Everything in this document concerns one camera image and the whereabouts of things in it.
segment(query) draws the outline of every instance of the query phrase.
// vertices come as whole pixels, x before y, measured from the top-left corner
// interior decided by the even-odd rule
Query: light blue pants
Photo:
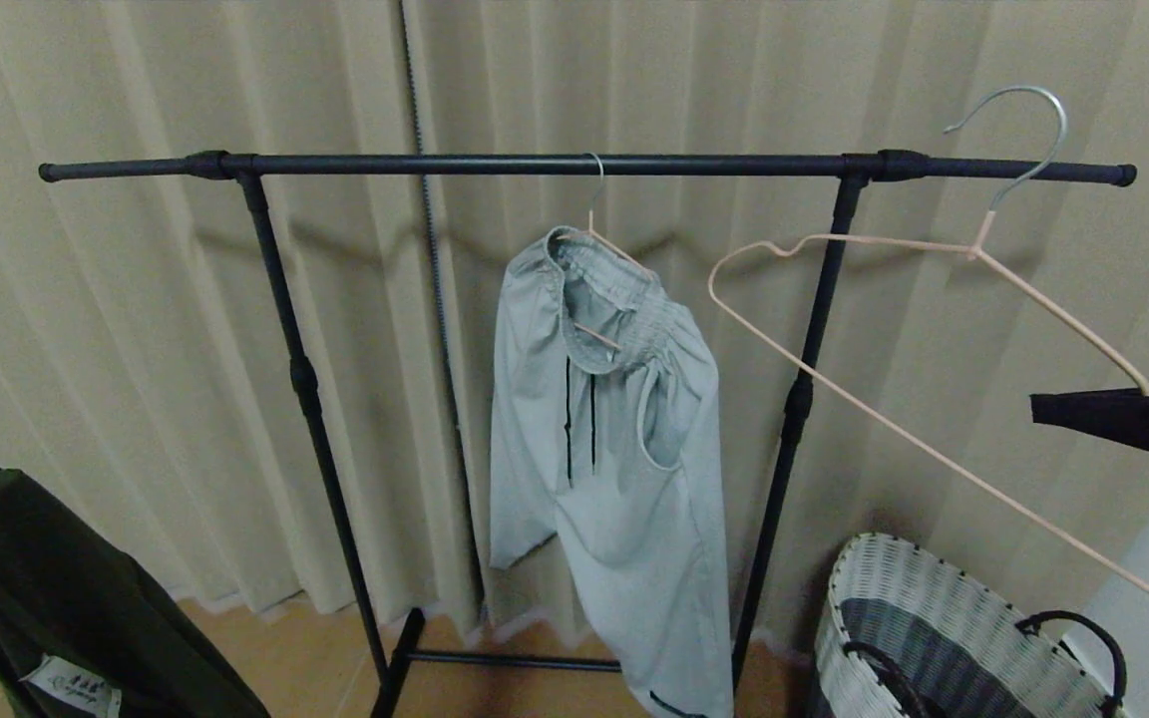
[[[491,564],[556,532],[635,698],[730,717],[716,363],[656,275],[570,232],[517,255],[499,296]]]

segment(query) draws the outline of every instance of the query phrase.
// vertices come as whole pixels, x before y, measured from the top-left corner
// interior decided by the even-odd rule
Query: floor
[[[307,601],[287,601],[278,618],[254,616],[246,609],[211,615],[194,601],[179,607],[223,651],[233,669],[261,696],[275,718],[318,718],[369,715],[377,684],[370,671],[365,635],[355,610],[322,616]],[[396,627],[386,631],[390,649]],[[447,618],[430,619],[421,648],[462,648]],[[506,646],[478,646],[508,654],[564,654],[611,658],[596,639],[574,651],[564,650],[556,634],[533,626]],[[740,718],[782,718],[789,694],[803,695],[799,673],[774,658],[764,646],[753,646],[739,690]],[[483,669],[476,665],[416,663],[407,674],[398,715],[483,717],[483,715],[641,715],[641,709],[615,673]],[[0,692],[0,718],[11,709]]]

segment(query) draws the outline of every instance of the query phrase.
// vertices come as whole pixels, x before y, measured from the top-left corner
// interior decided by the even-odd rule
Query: white and gray basket
[[[1040,635],[1052,618],[1108,644],[1113,690]],[[1027,618],[953,564],[885,534],[854,536],[835,559],[815,651],[811,718],[1126,715],[1120,647],[1097,624],[1066,610]]]

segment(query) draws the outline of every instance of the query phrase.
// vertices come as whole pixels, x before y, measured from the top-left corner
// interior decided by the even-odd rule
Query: curtain
[[[41,161],[415,149],[396,3],[0,3],[0,465],[26,469],[165,586],[267,609],[352,601],[249,217],[199,178],[45,185]],[[905,147],[1132,162],[1129,190],[1031,183],[988,248],[1149,377],[1149,1],[407,1],[427,152],[833,154]],[[1000,183],[867,187],[854,231],[967,241]],[[586,222],[594,178],[430,178],[452,419],[415,178],[268,178],[307,353],[383,619],[585,630],[556,542],[488,549],[488,414],[506,263]],[[730,587],[742,599],[794,371],[722,317],[707,272],[830,224],[831,178],[610,178],[597,226],[661,273],[722,371]],[[722,294],[799,347],[820,252],[740,264]],[[970,263],[851,248],[820,369],[995,486],[1118,556],[1149,455],[1036,427],[1032,392],[1126,386]],[[456,420],[466,477],[456,453]],[[808,640],[845,538],[925,542],[1023,609],[1079,608],[1103,571],[825,388],[797,455],[761,635]]]

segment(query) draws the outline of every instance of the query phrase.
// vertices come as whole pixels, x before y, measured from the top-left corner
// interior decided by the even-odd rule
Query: black metal clothes rack
[[[606,176],[656,177],[817,177],[839,178],[831,232],[847,233],[858,208],[858,195],[867,183],[904,182],[913,178],[1016,178],[1035,167],[1035,162],[1012,160],[966,160],[930,157],[907,149],[881,149],[866,155],[602,155]],[[419,633],[424,615],[411,609],[392,655],[384,653],[379,626],[370,604],[370,593],[361,570],[352,522],[339,487],[337,464],[331,454],[331,441],[322,419],[322,403],[314,363],[304,352],[295,308],[291,302],[291,287],[286,283],[282,254],[269,201],[264,195],[263,176],[596,176],[601,169],[588,155],[230,155],[223,150],[200,152],[186,157],[165,160],[132,160],[119,162],[84,162],[72,164],[45,163],[38,176],[45,182],[72,178],[123,178],[151,176],[188,176],[208,180],[233,180],[241,186],[246,208],[255,224],[264,269],[269,273],[278,319],[283,324],[286,347],[291,354],[291,385],[304,412],[314,453],[327,492],[331,515],[337,526],[339,546],[344,550],[348,578],[357,600],[357,609],[365,626],[375,672],[379,677],[379,694],[371,715],[388,717],[396,709],[406,673],[415,661],[432,663],[475,663],[520,669],[574,669],[574,671],[617,672],[615,661],[541,657],[541,655],[471,654],[471,651],[419,649]],[[1138,176],[1132,164],[1082,164],[1057,162],[1041,170],[1036,180],[1063,183],[1108,184],[1129,186]],[[804,363],[818,362],[822,338],[827,326],[827,314],[835,295],[835,280],[843,262],[845,242],[828,241],[818,273],[818,285],[812,299],[810,326],[805,332],[801,353]],[[442,347],[442,358],[448,354]],[[784,403],[784,423],[780,432],[779,455],[774,462],[774,477],[765,504],[765,517],[748,578],[743,610],[734,635],[731,667],[734,684],[743,671],[748,641],[753,635],[761,593],[774,549],[782,502],[788,489],[792,464],[812,406],[812,378],[797,372]],[[452,422],[458,424],[456,417]]]

